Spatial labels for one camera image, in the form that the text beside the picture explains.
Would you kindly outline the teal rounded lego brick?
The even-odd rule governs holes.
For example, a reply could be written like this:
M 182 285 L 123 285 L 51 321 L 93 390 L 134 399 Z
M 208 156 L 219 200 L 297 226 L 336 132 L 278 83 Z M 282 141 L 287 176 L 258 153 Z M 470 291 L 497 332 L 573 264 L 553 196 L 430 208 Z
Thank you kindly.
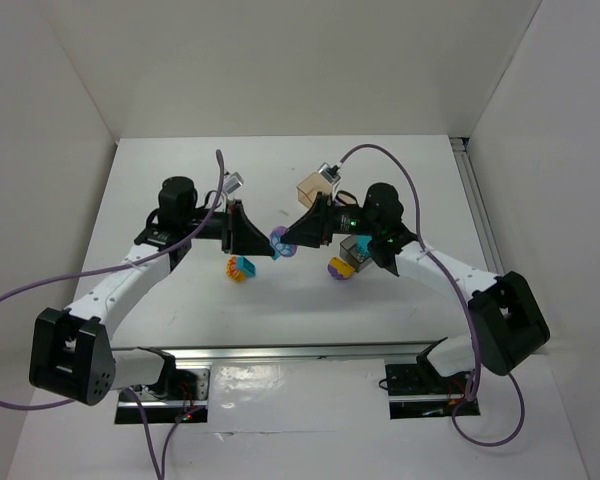
M 359 235 L 356 241 L 356 250 L 362 255 L 368 257 L 370 255 L 369 251 L 369 243 L 371 241 L 371 237 L 368 235 Z

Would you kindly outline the teal rectangular lego brick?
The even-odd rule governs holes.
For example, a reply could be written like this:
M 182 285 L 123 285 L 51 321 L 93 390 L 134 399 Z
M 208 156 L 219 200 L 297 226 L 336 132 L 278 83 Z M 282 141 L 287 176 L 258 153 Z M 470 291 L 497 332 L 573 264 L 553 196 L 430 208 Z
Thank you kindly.
M 239 256 L 236 260 L 236 268 L 246 278 L 253 278 L 256 276 L 256 266 L 245 256 Z

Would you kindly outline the purple round flower lego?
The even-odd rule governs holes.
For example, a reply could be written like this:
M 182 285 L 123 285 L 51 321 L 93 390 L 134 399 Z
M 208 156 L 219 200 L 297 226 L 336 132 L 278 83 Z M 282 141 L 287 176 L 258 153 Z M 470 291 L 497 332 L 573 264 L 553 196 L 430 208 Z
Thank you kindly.
M 286 232 L 286 227 L 277 226 L 269 235 L 269 242 L 274 250 L 274 255 L 272 256 L 273 260 L 277 260 L 279 258 L 291 258 L 297 252 L 296 245 L 286 244 L 282 241 L 282 237 L 286 234 Z

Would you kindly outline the dark grey translucent container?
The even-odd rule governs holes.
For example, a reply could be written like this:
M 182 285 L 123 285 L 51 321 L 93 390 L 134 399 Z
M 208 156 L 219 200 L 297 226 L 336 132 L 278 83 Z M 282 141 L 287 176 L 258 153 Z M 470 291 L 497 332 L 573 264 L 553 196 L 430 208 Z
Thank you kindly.
M 340 258 L 356 269 L 356 273 L 364 270 L 371 262 L 371 253 L 368 257 L 360 255 L 356 250 L 356 241 L 359 235 L 350 235 L 340 242 Z

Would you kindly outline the yellow lego brick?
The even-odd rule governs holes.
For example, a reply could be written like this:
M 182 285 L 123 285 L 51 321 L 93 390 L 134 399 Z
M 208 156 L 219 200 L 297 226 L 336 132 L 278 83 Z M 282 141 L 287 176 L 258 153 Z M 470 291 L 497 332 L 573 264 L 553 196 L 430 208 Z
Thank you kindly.
M 342 260 L 339 257 L 332 257 L 328 265 L 333 265 L 335 267 L 341 268 L 342 270 L 349 269 L 351 271 L 351 276 L 356 273 L 356 269 L 354 267 L 352 267 L 350 264 L 348 264 L 346 261 Z

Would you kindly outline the purple half-round lego brick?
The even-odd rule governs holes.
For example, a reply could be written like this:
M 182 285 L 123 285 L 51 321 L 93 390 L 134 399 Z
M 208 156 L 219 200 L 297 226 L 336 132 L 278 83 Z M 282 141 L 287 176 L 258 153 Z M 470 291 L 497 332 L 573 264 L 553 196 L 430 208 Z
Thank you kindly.
M 342 270 L 341 268 L 335 267 L 333 265 L 328 265 L 327 271 L 334 280 L 338 281 L 348 280 L 351 276 L 351 271 L 349 269 Z

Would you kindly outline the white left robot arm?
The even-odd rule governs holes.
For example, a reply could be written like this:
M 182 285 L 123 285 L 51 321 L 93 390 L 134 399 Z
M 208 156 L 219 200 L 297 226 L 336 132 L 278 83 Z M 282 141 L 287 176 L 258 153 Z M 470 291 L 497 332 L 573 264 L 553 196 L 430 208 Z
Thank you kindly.
M 177 268 L 193 241 L 217 240 L 224 253 L 234 256 L 273 255 L 268 238 L 234 197 L 242 184 L 239 174 L 226 175 L 214 204 L 200 206 L 191 179 L 166 179 L 157 208 L 118 270 L 67 307 L 47 308 L 38 315 L 30 384 L 89 406 L 112 390 L 134 386 L 145 386 L 158 398 L 168 396 L 185 376 L 174 356 L 154 347 L 115 353 L 111 339 L 140 300 Z

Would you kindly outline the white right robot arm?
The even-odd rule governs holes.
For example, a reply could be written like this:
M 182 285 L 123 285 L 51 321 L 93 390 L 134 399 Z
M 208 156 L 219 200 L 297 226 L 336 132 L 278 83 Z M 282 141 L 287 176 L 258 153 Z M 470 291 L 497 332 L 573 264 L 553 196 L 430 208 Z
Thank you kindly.
M 369 255 L 378 267 L 459 301 L 469 314 L 468 334 L 422 353 L 441 377 L 477 367 L 505 376 L 549 341 L 549 327 L 522 275 L 482 271 L 437 252 L 404 225 L 403 212 L 398 192 L 386 183 L 372 185 L 360 206 L 338 205 L 320 194 L 282 241 L 318 248 L 336 234 L 368 236 Z

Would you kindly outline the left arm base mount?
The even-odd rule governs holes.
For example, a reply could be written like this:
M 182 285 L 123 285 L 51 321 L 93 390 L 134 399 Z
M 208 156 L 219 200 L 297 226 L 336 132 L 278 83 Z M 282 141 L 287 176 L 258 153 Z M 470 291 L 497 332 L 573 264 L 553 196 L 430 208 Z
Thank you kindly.
M 147 422 L 174 424 L 183 417 L 187 424 L 203 424 L 208 421 L 208 398 L 211 370 L 208 366 L 178 369 L 175 379 L 164 393 L 158 393 L 146 385 L 121 391 L 118 397 L 114 423 L 134 425 L 142 423 L 140 408 Z

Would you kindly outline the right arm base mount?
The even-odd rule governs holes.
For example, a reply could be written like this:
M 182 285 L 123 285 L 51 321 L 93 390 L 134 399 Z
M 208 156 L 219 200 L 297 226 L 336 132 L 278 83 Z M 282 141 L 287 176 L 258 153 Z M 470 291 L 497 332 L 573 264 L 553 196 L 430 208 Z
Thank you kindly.
M 378 387 L 388 395 L 392 420 L 450 417 L 464 402 L 468 373 L 441 377 L 417 364 L 387 364 Z

